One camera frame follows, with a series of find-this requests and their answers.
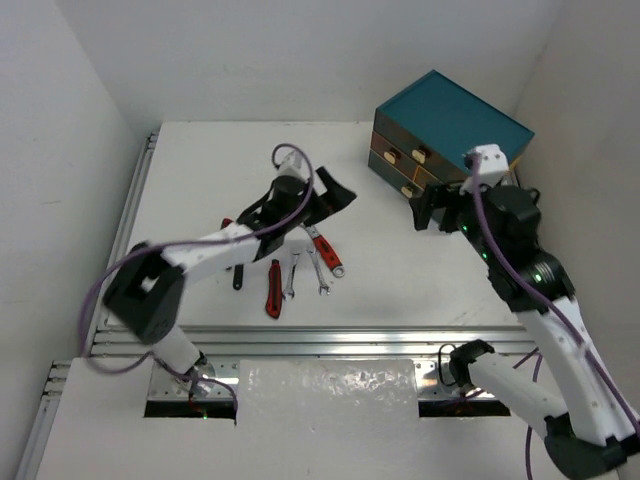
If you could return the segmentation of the teal drawer cabinet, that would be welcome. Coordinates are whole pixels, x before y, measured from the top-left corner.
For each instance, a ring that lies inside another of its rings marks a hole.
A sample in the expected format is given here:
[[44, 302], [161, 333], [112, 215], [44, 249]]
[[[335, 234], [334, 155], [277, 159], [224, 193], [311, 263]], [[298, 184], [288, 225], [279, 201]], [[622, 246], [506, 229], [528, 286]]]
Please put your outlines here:
[[408, 199], [465, 180], [464, 155], [496, 144], [515, 166], [535, 133], [436, 70], [375, 110], [368, 166]]

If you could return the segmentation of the small chrome open-end wrench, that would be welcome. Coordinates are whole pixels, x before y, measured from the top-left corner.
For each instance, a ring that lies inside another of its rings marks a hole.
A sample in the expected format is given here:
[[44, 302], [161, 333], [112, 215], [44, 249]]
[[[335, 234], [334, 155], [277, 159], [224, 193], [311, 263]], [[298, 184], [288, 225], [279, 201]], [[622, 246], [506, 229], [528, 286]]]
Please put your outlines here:
[[314, 247], [308, 247], [307, 253], [311, 259], [311, 262], [318, 280], [318, 284], [319, 284], [318, 293], [321, 296], [327, 296], [331, 293], [331, 288], [324, 278], [317, 251]]
[[300, 251], [296, 251], [291, 254], [291, 263], [288, 270], [287, 281], [283, 289], [283, 298], [285, 300], [292, 300], [295, 297], [294, 281], [300, 255]]

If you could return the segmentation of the black handled adjustable wrench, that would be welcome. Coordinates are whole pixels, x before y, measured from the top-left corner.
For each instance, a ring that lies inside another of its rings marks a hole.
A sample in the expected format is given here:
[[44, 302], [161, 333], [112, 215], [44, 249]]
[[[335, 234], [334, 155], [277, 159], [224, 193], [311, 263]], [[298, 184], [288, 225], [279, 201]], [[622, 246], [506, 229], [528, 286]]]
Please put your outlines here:
[[244, 266], [242, 264], [235, 265], [233, 269], [232, 288], [240, 291], [244, 282]]

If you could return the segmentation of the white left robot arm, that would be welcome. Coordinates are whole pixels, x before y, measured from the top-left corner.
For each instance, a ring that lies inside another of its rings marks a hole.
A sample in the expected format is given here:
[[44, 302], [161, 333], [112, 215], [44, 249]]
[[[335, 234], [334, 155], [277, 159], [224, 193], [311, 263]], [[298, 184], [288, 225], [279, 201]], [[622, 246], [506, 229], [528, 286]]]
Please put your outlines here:
[[177, 325], [188, 286], [236, 265], [257, 262], [283, 244], [300, 226], [314, 226], [340, 212], [357, 195], [323, 167], [317, 178], [326, 188], [315, 192], [294, 168], [272, 181], [267, 192], [221, 230], [178, 246], [141, 242], [106, 289], [103, 306], [170, 370], [189, 374], [204, 355]]

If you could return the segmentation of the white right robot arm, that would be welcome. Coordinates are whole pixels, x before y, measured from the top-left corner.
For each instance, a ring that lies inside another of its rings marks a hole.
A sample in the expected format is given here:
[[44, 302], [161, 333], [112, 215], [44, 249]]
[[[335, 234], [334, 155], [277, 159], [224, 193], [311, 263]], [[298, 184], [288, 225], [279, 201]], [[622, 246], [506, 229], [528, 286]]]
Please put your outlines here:
[[539, 245], [538, 197], [535, 189], [513, 185], [437, 185], [410, 206], [415, 229], [425, 229], [440, 210], [440, 230], [461, 233], [479, 254], [492, 288], [535, 342], [559, 392], [521, 375], [483, 340], [451, 351], [452, 387], [492, 394], [538, 435], [566, 478], [594, 479], [638, 454], [639, 416], [592, 345], [564, 267]]

